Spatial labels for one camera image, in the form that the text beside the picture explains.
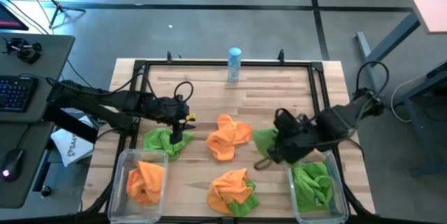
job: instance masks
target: computer mouse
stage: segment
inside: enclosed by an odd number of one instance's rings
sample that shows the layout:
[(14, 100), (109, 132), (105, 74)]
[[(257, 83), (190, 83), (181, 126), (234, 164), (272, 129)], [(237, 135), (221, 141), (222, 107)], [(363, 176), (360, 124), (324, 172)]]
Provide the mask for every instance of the computer mouse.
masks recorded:
[(16, 148), (6, 153), (1, 161), (1, 178), (4, 181), (15, 181), (22, 172), (22, 161), (25, 152), (23, 149)]

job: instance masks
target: gray floor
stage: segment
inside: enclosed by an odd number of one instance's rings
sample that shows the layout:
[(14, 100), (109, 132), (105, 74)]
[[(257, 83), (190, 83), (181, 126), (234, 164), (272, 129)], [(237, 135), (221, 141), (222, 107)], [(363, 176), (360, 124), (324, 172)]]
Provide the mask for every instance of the gray floor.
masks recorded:
[[(59, 0), (88, 3), (175, 3), (311, 5), (310, 0)], [(409, 7), (411, 0), (318, 0), (320, 6)], [(41, 24), (45, 18), (35, 4), (19, 2)], [(242, 48), (244, 58), (275, 59), (281, 48), (287, 59), (321, 60), (312, 11), (259, 10), (98, 10), (89, 9), (60, 15), (57, 34), (76, 37), (70, 60), (95, 87), (107, 89), (119, 57), (164, 57), (169, 50), (184, 58), (224, 58), (229, 47)], [(348, 90), (352, 92), (361, 65), (354, 40), (364, 31), (371, 47), (377, 45), (406, 13), (321, 12), (331, 60), (341, 61)], [(391, 71), (390, 84), (383, 95), (389, 100), (400, 83), (429, 71), (446, 59), (447, 36), (427, 36), (417, 29), (384, 63)], [(66, 67), (65, 78), (80, 81)], [(362, 81), (368, 85), (366, 78)], [(413, 178), (409, 170), (423, 165), (420, 143), (411, 125), (401, 124), (391, 113), (366, 119), (360, 125), (360, 142), (374, 205), (378, 214), (390, 218), (445, 223), (447, 177), (436, 174)], [(48, 216), (75, 212), (87, 167), (64, 168), (52, 165), (46, 184), (57, 188), (41, 199), (30, 196), (22, 209), (0, 210), (0, 218)]]

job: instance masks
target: gray desk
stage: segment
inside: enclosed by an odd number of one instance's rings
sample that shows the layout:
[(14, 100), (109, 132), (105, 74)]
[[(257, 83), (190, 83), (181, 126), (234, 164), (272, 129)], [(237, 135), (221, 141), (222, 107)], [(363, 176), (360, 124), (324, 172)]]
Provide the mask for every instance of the gray desk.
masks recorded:
[[(0, 75), (19, 75), (29, 73), (42, 77), (59, 79), (65, 62), (70, 54), (75, 38), (73, 36), (34, 35), (20, 33), (0, 33), (0, 38), (24, 38), (28, 43), (39, 42), (43, 47), (43, 55), (33, 65), (21, 62), (15, 56), (0, 54)], [(42, 114), (46, 108), (46, 97), (50, 86), (39, 80), (38, 88), (30, 103), (28, 111)], [(0, 159), (6, 152), (15, 148), (28, 123), (0, 122)], [(25, 135), (21, 148), (25, 150), (22, 173), (14, 182), (0, 179), (0, 208), (19, 208), (27, 198), (31, 183), (47, 146), (53, 123), (34, 123)]]

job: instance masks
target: clear plastic bin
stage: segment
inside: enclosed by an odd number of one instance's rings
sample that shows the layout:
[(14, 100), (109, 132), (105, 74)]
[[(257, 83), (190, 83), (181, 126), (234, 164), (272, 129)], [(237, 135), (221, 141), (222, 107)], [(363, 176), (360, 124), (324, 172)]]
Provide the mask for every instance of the clear plastic bin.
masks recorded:
[[(158, 204), (142, 206), (126, 192), (129, 171), (138, 168), (137, 161), (163, 166), (161, 196)], [(108, 209), (110, 223), (155, 223), (163, 212), (164, 190), (168, 175), (168, 156), (160, 150), (129, 149), (119, 155), (117, 171), (113, 180), (112, 196)]]
[(297, 205), (295, 196), (295, 186), (293, 185), (292, 169), (288, 169), (288, 180), (291, 185), (291, 195), (293, 211), (295, 212), (296, 220), (299, 223), (304, 224), (338, 224), (345, 223), (348, 219), (348, 206), (346, 204), (346, 198), (344, 197), (342, 181), (340, 179), (340, 173), (335, 161), (334, 154), (331, 151), (322, 153), (326, 156), (324, 164), (328, 169), (328, 174), (332, 181), (332, 199), (329, 202), (328, 210), (319, 211), (307, 211), (300, 212)]

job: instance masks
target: plastic bottle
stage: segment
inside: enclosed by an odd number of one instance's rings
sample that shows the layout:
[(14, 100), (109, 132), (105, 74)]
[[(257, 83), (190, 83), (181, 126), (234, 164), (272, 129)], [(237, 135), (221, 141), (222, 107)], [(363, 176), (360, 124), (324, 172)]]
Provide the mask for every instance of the plastic bottle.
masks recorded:
[(239, 81), (240, 63), (242, 61), (242, 51), (240, 48), (232, 47), (228, 58), (228, 81)]

